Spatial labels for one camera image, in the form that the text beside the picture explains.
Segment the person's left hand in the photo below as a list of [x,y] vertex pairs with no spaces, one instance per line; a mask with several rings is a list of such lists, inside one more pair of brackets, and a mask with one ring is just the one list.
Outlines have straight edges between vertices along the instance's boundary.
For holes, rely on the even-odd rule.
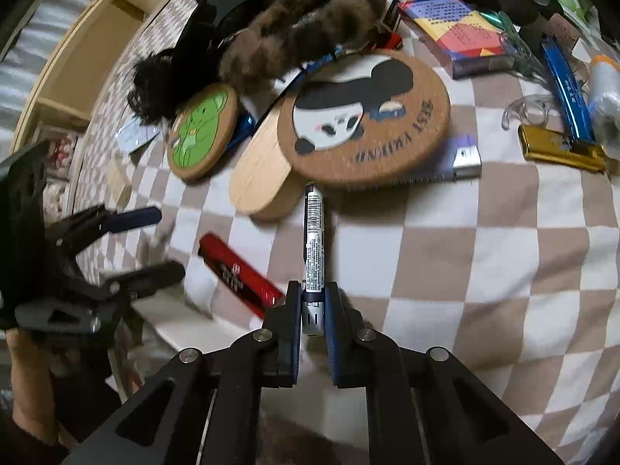
[[12,361],[13,420],[43,444],[54,446],[59,431],[47,357],[25,331],[9,330],[6,343]]

